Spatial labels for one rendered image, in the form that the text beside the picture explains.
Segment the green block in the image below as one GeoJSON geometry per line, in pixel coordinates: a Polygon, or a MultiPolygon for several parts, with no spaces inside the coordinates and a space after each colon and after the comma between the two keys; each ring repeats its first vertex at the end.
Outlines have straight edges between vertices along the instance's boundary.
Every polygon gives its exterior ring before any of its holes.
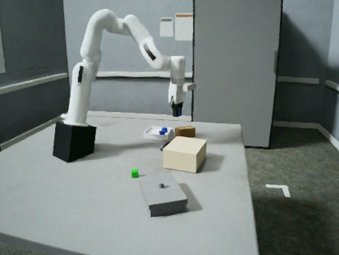
{"type": "Polygon", "coordinates": [[[131,178],[138,178],[138,169],[131,169],[131,178]]]}

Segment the brown cardboard box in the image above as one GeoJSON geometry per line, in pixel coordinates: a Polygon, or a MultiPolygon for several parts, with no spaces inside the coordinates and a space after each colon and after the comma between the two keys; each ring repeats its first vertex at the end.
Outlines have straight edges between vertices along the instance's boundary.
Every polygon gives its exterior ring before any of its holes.
{"type": "Polygon", "coordinates": [[[193,126],[185,126],[185,127],[176,127],[175,128],[175,136],[181,137],[195,137],[195,127],[193,126]]]}

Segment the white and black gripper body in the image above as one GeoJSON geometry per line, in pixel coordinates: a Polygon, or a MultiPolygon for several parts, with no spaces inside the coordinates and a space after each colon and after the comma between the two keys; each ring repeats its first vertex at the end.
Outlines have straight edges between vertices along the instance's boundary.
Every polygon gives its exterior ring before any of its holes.
{"type": "Polygon", "coordinates": [[[179,104],[185,101],[185,91],[182,91],[183,85],[171,84],[169,85],[169,103],[171,102],[172,96],[174,96],[175,104],[179,104]]]}

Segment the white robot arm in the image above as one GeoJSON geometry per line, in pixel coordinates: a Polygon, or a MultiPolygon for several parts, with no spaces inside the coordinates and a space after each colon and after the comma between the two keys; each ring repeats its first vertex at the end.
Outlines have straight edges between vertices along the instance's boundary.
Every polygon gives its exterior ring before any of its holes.
{"type": "Polygon", "coordinates": [[[65,124],[81,127],[89,125],[86,120],[91,81],[96,79],[101,63],[100,43],[104,30],[131,36],[154,70],[170,70],[170,83],[183,85],[182,91],[195,89],[195,84],[185,83],[185,58],[162,56],[153,43],[152,35],[136,16],[128,15],[124,19],[117,19],[111,10],[101,10],[89,20],[80,50],[84,60],[73,70],[68,115],[61,115],[61,118],[66,119],[65,124]]]}

